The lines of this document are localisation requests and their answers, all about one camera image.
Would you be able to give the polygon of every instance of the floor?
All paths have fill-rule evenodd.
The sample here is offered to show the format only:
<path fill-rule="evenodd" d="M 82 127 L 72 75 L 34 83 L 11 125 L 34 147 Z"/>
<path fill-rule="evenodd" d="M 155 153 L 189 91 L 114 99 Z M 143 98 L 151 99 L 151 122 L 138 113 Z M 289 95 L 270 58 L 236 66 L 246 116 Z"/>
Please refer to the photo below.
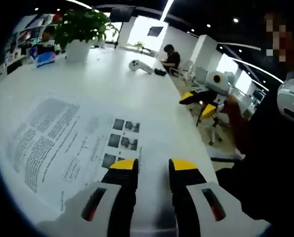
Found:
<path fill-rule="evenodd" d="M 185 82 L 182 77 L 176 77 L 171 76 L 171 79 L 176 86 L 178 92 L 181 96 L 183 96 L 186 92 L 191 91 L 192 87 L 191 84 Z M 189 109 L 193 119 L 194 123 L 196 124 L 196 121 L 198 119 L 198 115 L 200 114 L 201 105 L 200 104 L 192 104 L 192 105 L 186 105 Z M 206 126 L 209 126 L 213 124 L 214 121 L 212 118 L 204 119 L 201 121 L 201 123 L 197 126 L 197 130 L 200 133 L 203 142 L 207 146 L 207 152 L 210 157 L 227 157 L 232 156 L 236 153 L 235 146 L 232 140 L 231 136 L 231 130 L 229 127 L 226 126 L 218 126 L 218 133 L 221 134 L 221 137 L 223 138 L 223 141 L 219 142 L 218 140 L 215 141 L 215 143 L 210 146 L 210 133 L 208 129 L 206 129 Z M 215 162 L 213 161 L 213 167 L 214 170 L 217 171 L 221 168 L 231 168 L 233 166 L 232 162 Z"/>

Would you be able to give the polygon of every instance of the ceiling light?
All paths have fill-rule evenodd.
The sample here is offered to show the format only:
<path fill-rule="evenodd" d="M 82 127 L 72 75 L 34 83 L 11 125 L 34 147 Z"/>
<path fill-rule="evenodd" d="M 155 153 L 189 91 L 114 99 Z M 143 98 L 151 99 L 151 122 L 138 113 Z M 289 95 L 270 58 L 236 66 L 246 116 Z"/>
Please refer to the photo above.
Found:
<path fill-rule="evenodd" d="M 90 7 L 89 5 L 84 4 L 82 2 L 79 2 L 79 1 L 76 1 L 76 0 L 66 0 L 66 1 L 70 1 L 70 2 L 76 3 L 76 4 L 80 5 L 80 6 L 84 6 L 85 8 L 92 9 L 92 7 Z"/>
<path fill-rule="evenodd" d="M 279 79 L 278 77 L 274 76 L 273 74 L 267 72 L 266 70 L 263 70 L 263 69 L 261 69 L 261 68 L 255 66 L 255 65 L 253 65 L 253 64 L 251 64 L 251 63 L 247 63 L 247 62 L 242 61 L 242 60 L 240 60 L 240 59 L 232 58 L 232 57 L 230 57 L 230 58 L 231 58 L 232 60 L 234 60 L 234 61 L 237 61 L 237 62 L 240 62 L 240 63 L 246 64 L 246 65 L 248 65 L 248 66 L 250 66 L 250 67 L 256 68 L 256 69 L 258 69 L 259 71 L 261 71 L 261 72 L 263 72 L 263 73 L 265 73 L 265 74 L 268 74 L 269 76 L 273 77 L 274 79 L 276 79 L 276 80 L 279 81 L 280 83 L 283 83 L 283 81 L 282 81 L 281 79 Z"/>
<path fill-rule="evenodd" d="M 164 21 L 165 20 L 166 16 L 168 15 L 168 11 L 171 8 L 171 5 L 173 4 L 173 1 L 174 0 L 168 0 L 167 1 L 167 4 L 165 6 L 165 9 L 163 10 L 162 16 L 160 18 L 160 21 Z"/>

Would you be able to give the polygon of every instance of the green leaves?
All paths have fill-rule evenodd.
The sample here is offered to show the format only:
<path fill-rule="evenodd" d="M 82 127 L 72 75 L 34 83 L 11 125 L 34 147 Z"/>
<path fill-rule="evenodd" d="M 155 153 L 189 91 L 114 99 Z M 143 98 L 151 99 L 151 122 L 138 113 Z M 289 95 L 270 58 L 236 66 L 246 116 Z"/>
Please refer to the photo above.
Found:
<path fill-rule="evenodd" d="M 100 11 L 69 11 L 61 21 L 56 22 L 55 43 L 65 49 L 73 40 L 106 39 L 106 31 L 113 31 L 113 36 L 118 29 L 110 19 Z"/>

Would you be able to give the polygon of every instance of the black ceiling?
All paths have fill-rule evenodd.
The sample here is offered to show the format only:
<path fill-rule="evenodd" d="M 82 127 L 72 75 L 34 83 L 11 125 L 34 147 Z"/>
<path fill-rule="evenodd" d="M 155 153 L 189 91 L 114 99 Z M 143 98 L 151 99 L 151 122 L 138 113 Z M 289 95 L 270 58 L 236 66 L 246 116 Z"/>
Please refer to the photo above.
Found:
<path fill-rule="evenodd" d="M 285 4 L 290 5 L 292 1 L 289 0 Z M 100 10 L 104 11 L 110 11 L 111 9 L 111 6 L 102 8 L 102 5 L 107 6 L 107 4 L 150 8 L 154 12 L 136 9 L 133 14 L 160 19 L 161 12 L 165 8 L 167 0 L 80 0 L 80 2 L 94 7 L 101 6 Z M 268 1 L 175 0 L 168 14 L 180 20 L 167 17 L 165 21 L 169 25 L 185 32 L 194 29 L 194 33 L 198 36 L 207 34 L 217 42 L 232 42 L 260 47 L 262 51 L 239 46 L 229 46 L 243 61 L 256 65 L 284 80 L 287 73 L 285 65 L 279 63 L 276 58 L 265 55 L 265 50 L 272 44 L 271 38 L 268 40 L 266 37 L 263 20 L 265 9 L 271 6 L 271 4 L 265 4 L 266 2 Z M 65 0 L 45 0 L 39 1 L 37 4 L 38 6 L 31 5 L 28 7 L 27 14 L 36 13 L 34 11 L 35 7 L 38 7 L 39 11 L 44 13 L 56 12 L 58 8 L 61 9 L 61 12 L 65 12 L 68 9 L 84 9 L 80 5 Z M 286 6 L 281 10 L 285 11 L 288 8 Z M 239 19 L 239 23 L 233 22 L 234 17 Z M 223 52 L 232 56 L 229 51 Z M 253 76 L 253 79 L 258 78 L 261 83 L 266 81 L 267 88 L 271 89 L 271 85 L 277 86 L 278 82 L 272 77 L 259 70 L 253 68 L 251 70 L 256 75 L 256 77 Z"/>

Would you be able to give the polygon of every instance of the window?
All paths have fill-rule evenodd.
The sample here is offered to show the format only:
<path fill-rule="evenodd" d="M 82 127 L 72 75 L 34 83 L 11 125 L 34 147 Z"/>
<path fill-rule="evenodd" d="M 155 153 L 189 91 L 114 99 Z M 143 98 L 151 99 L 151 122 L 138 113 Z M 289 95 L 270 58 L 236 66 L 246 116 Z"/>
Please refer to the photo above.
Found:
<path fill-rule="evenodd" d="M 104 15 L 107 17 L 110 17 L 111 13 L 105 12 Z M 106 41 L 116 42 L 123 23 L 113 22 L 112 24 L 118 29 L 118 32 L 115 34 L 115 36 L 113 36 L 113 31 L 106 31 L 106 35 L 107 35 Z"/>
<path fill-rule="evenodd" d="M 238 70 L 238 64 L 235 63 L 231 58 L 229 58 L 226 54 L 221 56 L 220 62 L 216 68 L 217 71 L 224 72 L 232 72 L 236 74 Z"/>
<path fill-rule="evenodd" d="M 151 27 L 163 27 L 158 37 L 147 36 Z M 134 22 L 134 26 L 128 38 L 129 45 L 135 45 L 137 42 L 142 42 L 145 48 L 159 51 L 163 39 L 168 28 L 168 23 L 158 21 L 156 19 L 138 16 Z"/>
<path fill-rule="evenodd" d="M 245 71 L 242 71 L 238 81 L 235 84 L 235 87 L 241 90 L 244 94 L 247 94 L 251 83 L 251 77 Z"/>

